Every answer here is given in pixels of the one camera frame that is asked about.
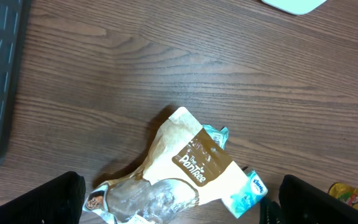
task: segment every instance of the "brown label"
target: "brown label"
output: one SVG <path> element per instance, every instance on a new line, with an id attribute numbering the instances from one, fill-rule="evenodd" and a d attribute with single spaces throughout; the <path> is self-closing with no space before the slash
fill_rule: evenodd
<path id="1" fill-rule="evenodd" d="M 176 156 L 172 162 L 180 167 L 198 186 L 221 175 L 232 159 L 202 129 Z"/>

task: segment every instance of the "yellow snack packet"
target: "yellow snack packet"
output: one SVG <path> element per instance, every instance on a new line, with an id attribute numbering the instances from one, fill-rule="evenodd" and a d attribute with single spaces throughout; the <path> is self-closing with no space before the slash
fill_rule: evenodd
<path id="1" fill-rule="evenodd" d="M 336 183 L 330 188 L 328 194 L 358 210 L 358 189 Z"/>

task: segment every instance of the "snack bag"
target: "snack bag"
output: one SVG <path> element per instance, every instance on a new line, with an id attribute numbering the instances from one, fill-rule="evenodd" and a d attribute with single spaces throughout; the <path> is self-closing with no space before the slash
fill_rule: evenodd
<path id="1" fill-rule="evenodd" d="M 357 189 L 346 184 L 336 183 L 330 188 L 328 194 L 358 210 Z"/>
<path id="2" fill-rule="evenodd" d="M 103 182 L 83 210 L 107 223 L 165 224 L 184 209 L 241 194 L 249 181 L 181 107 L 158 129 L 144 163 L 125 177 Z"/>

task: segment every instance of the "wood grain surface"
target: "wood grain surface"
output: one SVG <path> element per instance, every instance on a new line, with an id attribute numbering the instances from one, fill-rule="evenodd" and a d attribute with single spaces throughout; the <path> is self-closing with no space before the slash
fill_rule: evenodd
<path id="1" fill-rule="evenodd" d="M 285 174 L 358 188 L 358 2 L 295 17 L 257 0 L 33 0 L 0 205 L 69 170 L 87 193 L 132 172 L 179 106 L 227 126 L 272 199 Z M 218 201 L 174 221 L 258 222 Z"/>

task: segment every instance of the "brown wooden surface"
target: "brown wooden surface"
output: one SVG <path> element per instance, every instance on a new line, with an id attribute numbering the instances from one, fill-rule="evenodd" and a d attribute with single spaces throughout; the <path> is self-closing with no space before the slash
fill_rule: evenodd
<path id="1" fill-rule="evenodd" d="M 133 171 L 178 106 L 227 126 L 270 198 L 285 174 L 358 187 L 358 2 L 295 17 L 257 0 L 33 0 L 0 205 L 68 170 L 88 193 Z M 258 221 L 211 202 L 174 223 Z"/>

